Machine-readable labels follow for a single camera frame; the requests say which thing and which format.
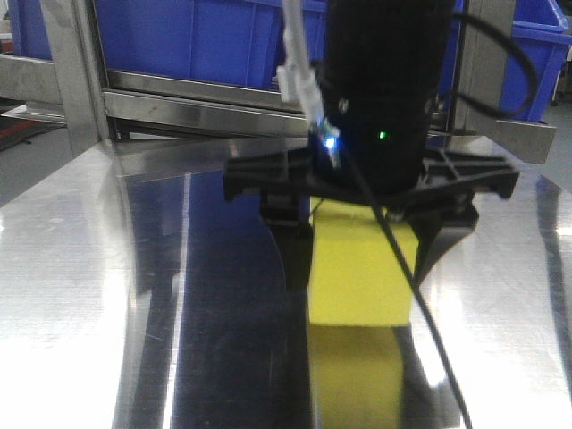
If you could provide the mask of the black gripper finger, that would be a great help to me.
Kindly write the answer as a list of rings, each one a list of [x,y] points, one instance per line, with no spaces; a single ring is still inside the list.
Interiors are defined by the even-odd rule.
[[[479,214],[472,203],[460,206],[417,204],[405,211],[405,221],[417,238],[416,260],[412,271],[415,286],[420,286],[439,260],[466,236],[472,234]]]
[[[288,290],[307,290],[313,255],[310,200],[263,192],[260,215],[280,253]]]

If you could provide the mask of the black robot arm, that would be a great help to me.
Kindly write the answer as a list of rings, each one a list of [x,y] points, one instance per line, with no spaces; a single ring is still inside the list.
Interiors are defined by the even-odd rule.
[[[518,173],[503,158],[470,156],[428,145],[435,107],[446,97],[507,119],[526,110],[539,86],[527,55],[486,21],[455,11],[451,1],[331,1],[324,61],[310,72],[324,101],[324,120],[311,127],[304,148],[228,161],[227,200],[261,197],[272,224],[300,224],[301,197],[365,206],[374,214],[407,284],[417,290],[446,247],[444,228],[475,228],[477,192],[510,198]],[[439,90],[452,22],[491,38],[525,75],[527,91],[510,110],[468,94]],[[412,225],[421,240],[415,263],[388,231],[392,217]]]

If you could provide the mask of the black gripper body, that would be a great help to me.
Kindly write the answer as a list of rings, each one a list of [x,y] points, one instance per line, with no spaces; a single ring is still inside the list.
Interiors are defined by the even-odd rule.
[[[418,183],[397,193],[375,192],[382,207],[406,218],[423,212],[446,211],[465,196],[470,202],[478,192],[491,192],[509,199],[519,171],[501,156],[478,156],[428,147]],[[246,193],[304,196],[366,206],[361,190],[320,179],[311,166],[308,148],[264,156],[229,160],[223,173],[223,194],[231,201]]]

